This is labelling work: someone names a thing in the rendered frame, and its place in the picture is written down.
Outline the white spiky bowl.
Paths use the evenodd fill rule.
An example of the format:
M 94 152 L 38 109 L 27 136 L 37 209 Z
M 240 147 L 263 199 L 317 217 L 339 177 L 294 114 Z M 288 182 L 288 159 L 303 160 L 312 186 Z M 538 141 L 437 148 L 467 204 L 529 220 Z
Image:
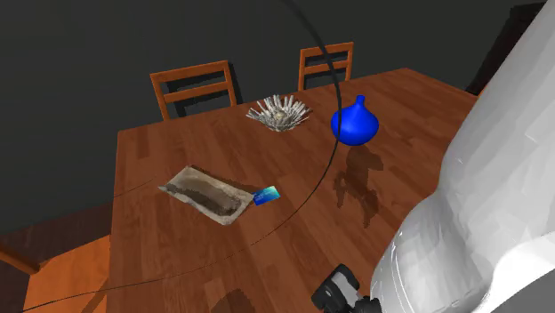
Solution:
M 281 97 L 272 95 L 257 101 L 259 110 L 249 108 L 246 116 L 262 123 L 271 131 L 285 132 L 292 130 L 309 118 L 311 109 L 293 95 Z

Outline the beige rectangular tray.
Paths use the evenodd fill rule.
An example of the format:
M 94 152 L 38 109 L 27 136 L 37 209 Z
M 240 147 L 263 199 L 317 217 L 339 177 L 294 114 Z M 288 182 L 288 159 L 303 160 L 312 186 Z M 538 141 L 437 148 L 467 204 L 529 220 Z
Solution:
M 220 181 L 192 166 L 184 167 L 160 190 L 192 205 L 221 225 L 232 224 L 253 201 L 253 194 Z

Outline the blue round vase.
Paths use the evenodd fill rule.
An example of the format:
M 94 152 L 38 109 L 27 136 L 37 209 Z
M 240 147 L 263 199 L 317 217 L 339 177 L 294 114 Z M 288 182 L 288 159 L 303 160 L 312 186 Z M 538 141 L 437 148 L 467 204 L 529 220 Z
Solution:
M 331 119 L 331 129 L 339 142 L 360 146 L 369 142 L 378 132 L 377 117 L 365 106 L 366 97 L 359 94 L 353 105 L 336 111 Z

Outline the wooden dining table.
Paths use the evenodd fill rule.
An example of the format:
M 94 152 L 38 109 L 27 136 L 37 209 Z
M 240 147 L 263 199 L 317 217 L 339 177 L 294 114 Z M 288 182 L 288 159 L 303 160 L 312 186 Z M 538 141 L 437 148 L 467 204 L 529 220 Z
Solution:
M 331 119 L 359 94 L 379 129 L 348 146 Z M 297 98 L 310 117 L 288 132 L 240 105 L 117 135 L 108 313 L 317 313 L 310 296 L 339 264 L 369 288 L 476 97 L 401 68 Z M 188 165 L 280 198 L 222 226 L 158 188 Z

